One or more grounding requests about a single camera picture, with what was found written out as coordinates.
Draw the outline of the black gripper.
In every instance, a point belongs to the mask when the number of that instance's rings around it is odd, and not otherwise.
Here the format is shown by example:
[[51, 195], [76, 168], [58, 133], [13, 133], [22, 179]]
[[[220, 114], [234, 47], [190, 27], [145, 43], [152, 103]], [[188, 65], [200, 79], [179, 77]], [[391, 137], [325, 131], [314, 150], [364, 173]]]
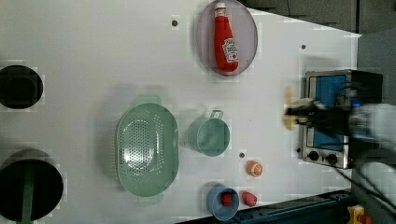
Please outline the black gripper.
[[301, 105], [288, 108], [285, 112], [288, 116], [308, 116], [309, 118], [297, 118], [298, 125], [313, 126], [315, 129], [329, 136], [350, 135], [349, 117], [350, 110], [343, 107], [322, 108], [314, 105]]

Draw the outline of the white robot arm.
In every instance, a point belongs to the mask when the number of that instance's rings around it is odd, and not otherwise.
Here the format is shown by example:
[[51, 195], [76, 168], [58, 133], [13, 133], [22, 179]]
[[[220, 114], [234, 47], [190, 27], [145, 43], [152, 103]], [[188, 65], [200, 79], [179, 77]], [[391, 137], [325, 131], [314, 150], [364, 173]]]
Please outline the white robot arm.
[[289, 129], [303, 125], [332, 137], [342, 135], [360, 142], [379, 144], [381, 150], [392, 156], [389, 165], [395, 164], [394, 105], [327, 108], [320, 101], [309, 101], [305, 105], [288, 107], [284, 122]]

